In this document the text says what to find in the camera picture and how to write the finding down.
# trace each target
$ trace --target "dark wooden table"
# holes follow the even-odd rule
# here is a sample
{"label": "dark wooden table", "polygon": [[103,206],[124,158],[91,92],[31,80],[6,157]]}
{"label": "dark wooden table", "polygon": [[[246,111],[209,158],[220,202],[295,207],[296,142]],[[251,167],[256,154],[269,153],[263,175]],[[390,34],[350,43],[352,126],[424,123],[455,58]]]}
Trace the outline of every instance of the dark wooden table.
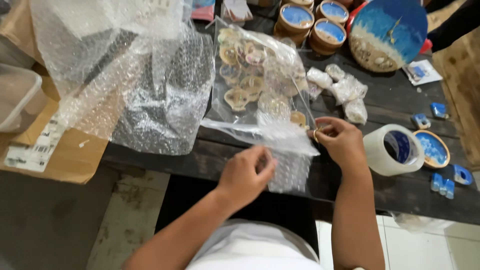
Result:
{"label": "dark wooden table", "polygon": [[[255,20],[247,22],[244,28],[271,35],[276,22],[277,8],[251,6],[251,10]],[[213,36],[215,27],[205,30],[205,25],[206,23],[196,23],[199,31]],[[368,121],[364,126],[359,126],[364,135],[390,123],[399,124],[414,131],[415,127],[410,121],[411,115],[425,113],[432,122],[429,130],[439,135],[450,150],[450,164],[468,167],[454,123],[448,120],[436,120],[430,111],[432,102],[447,103],[440,83],[421,85],[422,91],[418,93],[417,88],[411,85],[402,71],[386,74],[371,73],[355,62],[347,43],[336,54],[329,57],[316,56],[313,52],[301,52],[300,55],[305,70],[313,66],[324,70],[328,64],[335,63],[345,72],[368,85],[368,93],[364,99]],[[432,60],[430,56],[425,55],[419,56],[416,60],[422,59]],[[344,117],[342,107],[335,106],[335,98],[327,91],[324,91],[311,104],[311,110],[315,117]],[[249,146],[220,131],[200,127],[193,150],[188,155],[165,156],[140,153],[110,143],[102,160],[217,181],[225,162]],[[341,171],[323,147],[320,147],[320,152],[321,155],[313,160],[306,192],[295,195],[334,202],[341,181]],[[417,172],[393,177],[384,177],[372,172],[377,210],[480,224],[480,192],[475,183],[469,186],[456,184],[455,198],[450,200],[430,190],[430,177],[433,172],[435,170],[421,168]],[[451,177],[451,172],[448,170],[442,170],[440,173]]]}

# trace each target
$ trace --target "barcode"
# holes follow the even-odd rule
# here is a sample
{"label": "barcode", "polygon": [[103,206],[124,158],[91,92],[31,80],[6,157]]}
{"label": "barcode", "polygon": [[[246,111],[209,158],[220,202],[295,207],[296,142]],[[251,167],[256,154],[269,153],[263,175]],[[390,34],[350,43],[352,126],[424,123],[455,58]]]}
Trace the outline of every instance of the barcode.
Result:
{"label": "barcode", "polygon": [[50,149],[50,148],[49,148],[48,146],[40,146],[40,145],[37,145],[37,146],[35,147],[35,150],[34,150],[34,151],[35,151],[35,152],[40,152],[40,153],[46,153],[46,152],[48,152],[49,149]]}

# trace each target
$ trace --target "concrete floor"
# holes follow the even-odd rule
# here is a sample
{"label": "concrete floor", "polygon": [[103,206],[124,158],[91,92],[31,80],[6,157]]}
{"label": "concrete floor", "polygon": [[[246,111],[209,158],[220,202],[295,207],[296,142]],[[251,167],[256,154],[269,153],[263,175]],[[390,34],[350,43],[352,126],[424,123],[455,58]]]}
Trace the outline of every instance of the concrete floor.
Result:
{"label": "concrete floor", "polygon": [[119,174],[86,185],[0,171],[0,269],[84,270]]}

